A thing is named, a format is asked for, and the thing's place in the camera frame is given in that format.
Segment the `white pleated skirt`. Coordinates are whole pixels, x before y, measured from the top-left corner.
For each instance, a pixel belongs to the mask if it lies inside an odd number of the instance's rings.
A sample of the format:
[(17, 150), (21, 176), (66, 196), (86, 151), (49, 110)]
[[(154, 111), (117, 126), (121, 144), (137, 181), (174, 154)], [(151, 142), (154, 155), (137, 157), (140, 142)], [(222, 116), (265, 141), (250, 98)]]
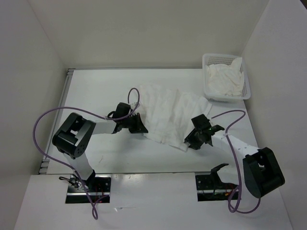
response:
[(184, 139), (194, 129), (192, 118), (208, 115), (212, 104), (204, 97), (156, 84), (138, 86), (140, 105), (136, 112), (148, 130), (144, 136), (186, 152)]

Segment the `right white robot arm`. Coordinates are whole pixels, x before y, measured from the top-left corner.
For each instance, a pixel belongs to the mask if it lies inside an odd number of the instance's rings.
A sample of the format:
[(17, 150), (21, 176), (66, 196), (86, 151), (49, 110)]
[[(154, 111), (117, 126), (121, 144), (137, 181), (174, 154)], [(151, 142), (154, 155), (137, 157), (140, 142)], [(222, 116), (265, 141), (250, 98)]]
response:
[(260, 149), (227, 134), (220, 125), (212, 126), (203, 114), (191, 121), (194, 129), (185, 138), (189, 148), (199, 150), (203, 144), (209, 144), (225, 153), (234, 151), (242, 158), (245, 186), (255, 198), (261, 198), (285, 183), (279, 163), (270, 148)]

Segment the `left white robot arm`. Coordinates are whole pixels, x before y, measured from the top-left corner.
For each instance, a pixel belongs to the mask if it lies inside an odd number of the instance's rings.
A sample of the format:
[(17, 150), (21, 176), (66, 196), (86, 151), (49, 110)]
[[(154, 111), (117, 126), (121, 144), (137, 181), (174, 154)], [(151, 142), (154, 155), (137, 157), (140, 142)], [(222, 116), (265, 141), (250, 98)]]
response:
[(148, 133), (139, 113), (130, 114), (131, 105), (119, 103), (115, 111), (107, 115), (106, 121), (94, 122), (77, 113), (71, 113), (52, 139), (52, 144), (63, 153), (69, 165), (77, 170), (78, 185), (88, 192), (98, 188), (95, 171), (90, 166), (85, 151), (92, 135), (115, 134), (128, 129), (132, 134)]

